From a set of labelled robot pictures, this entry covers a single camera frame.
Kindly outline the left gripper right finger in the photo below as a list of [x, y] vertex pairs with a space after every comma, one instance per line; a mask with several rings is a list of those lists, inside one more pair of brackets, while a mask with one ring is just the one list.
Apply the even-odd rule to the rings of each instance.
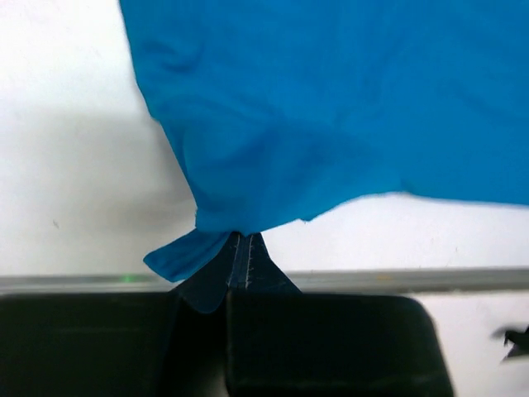
[[231, 236], [226, 387], [232, 396], [452, 396], [434, 323], [398, 295], [303, 293], [260, 235]]

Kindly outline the blue t shirt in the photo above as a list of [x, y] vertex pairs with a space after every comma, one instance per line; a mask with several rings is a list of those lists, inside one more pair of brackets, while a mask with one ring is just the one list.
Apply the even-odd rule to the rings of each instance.
[[371, 194], [528, 202], [525, 1], [123, 1], [136, 82], [197, 205], [145, 263]]

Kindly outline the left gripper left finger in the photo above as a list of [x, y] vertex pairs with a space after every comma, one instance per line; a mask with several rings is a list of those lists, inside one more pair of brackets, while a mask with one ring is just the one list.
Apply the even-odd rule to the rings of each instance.
[[232, 235], [190, 280], [4, 278], [4, 396], [232, 396], [226, 292]]

